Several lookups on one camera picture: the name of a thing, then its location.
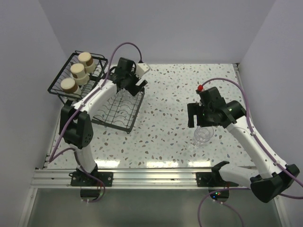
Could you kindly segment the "clear plastic cup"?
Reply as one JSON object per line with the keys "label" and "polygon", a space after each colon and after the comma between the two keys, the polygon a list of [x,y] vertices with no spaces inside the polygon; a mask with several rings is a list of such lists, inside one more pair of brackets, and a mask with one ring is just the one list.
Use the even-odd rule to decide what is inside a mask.
{"label": "clear plastic cup", "polygon": [[197,152],[199,150],[204,149],[207,146],[208,142],[211,141],[213,136],[214,136],[213,127],[197,126],[189,146],[189,151]]}
{"label": "clear plastic cup", "polygon": [[123,89],[117,93],[117,98],[122,102],[132,100],[133,96],[127,90]]}

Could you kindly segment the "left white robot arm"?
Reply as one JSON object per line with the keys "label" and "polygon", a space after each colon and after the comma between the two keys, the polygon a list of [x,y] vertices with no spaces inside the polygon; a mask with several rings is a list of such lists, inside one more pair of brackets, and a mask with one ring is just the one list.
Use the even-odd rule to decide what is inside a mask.
{"label": "left white robot arm", "polygon": [[137,95],[147,84],[143,75],[150,69],[147,63],[120,58],[118,64],[109,68],[106,77],[84,98],[61,109],[59,139],[64,140],[74,152],[77,168],[83,172],[81,179],[85,184],[92,186],[98,181],[98,173],[94,171],[97,164],[90,148],[94,136],[92,118],[120,90],[132,96]]}

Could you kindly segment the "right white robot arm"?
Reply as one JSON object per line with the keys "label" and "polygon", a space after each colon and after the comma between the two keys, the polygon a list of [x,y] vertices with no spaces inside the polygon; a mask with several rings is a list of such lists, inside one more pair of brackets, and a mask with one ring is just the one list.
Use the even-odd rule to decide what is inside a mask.
{"label": "right white robot arm", "polygon": [[222,161],[211,169],[213,184],[231,182],[247,187],[264,203],[288,189],[299,175],[299,168],[287,164],[273,151],[252,126],[244,107],[237,101],[227,103],[216,87],[204,89],[199,85],[196,93],[200,102],[187,104],[188,126],[222,126],[241,144],[258,171]]}

